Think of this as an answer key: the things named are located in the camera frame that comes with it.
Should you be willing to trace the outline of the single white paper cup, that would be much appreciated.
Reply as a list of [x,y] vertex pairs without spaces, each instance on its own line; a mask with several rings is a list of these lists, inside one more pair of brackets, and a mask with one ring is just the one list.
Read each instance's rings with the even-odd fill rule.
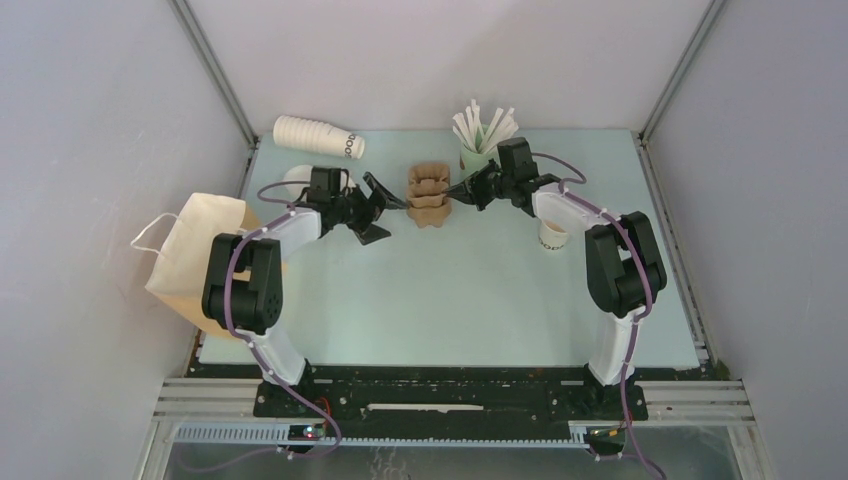
[[558,224],[549,220],[539,222],[538,240],[544,249],[559,251],[569,242],[570,238],[570,234]]

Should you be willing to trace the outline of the stack of white paper cups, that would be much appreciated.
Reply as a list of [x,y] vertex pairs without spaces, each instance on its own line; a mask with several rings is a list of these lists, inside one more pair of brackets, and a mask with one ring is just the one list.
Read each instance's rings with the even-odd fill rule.
[[365,151],[365,139],[356,133],[288,115],[277,118],[272,136],[277,146],[322,155],[360,159]]

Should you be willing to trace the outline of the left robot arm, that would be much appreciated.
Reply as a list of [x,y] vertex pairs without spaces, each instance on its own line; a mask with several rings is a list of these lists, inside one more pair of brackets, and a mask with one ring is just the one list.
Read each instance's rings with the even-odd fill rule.
[[248,347],[263,378],[281,386],[277,402],[292,416],[312,411],[316,390],[302,380],[307,359],[278,323],[284,260],[338,225],[362,245],[386,239],[391,234],[378,219],[386,210],[407,207],[370,172],[363,176],[369,193],[349,179],[346,169],[314,167],[308,180],[298,182],[301,192],[284,203],[281,216],[244,234],[220,233],[211,244],[202,312]]

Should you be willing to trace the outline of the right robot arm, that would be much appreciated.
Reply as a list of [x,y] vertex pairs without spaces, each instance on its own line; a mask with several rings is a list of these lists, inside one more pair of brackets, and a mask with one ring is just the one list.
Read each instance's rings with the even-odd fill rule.
[[498,156],[445,193],[479,211],[504,199],[532,217],[582,234],[587,288],[602,318],[588,362],[596,381],[583,388],[581,402],[591,416],[606,418],[622,403],[616,385],[632,375],[640,324],[668,281],[651,221],[641,211],[617,214],[573,193],[570,185],[587,181],[579,170],[570,178],[541,173],[538,155],[523,137],[499,143]]

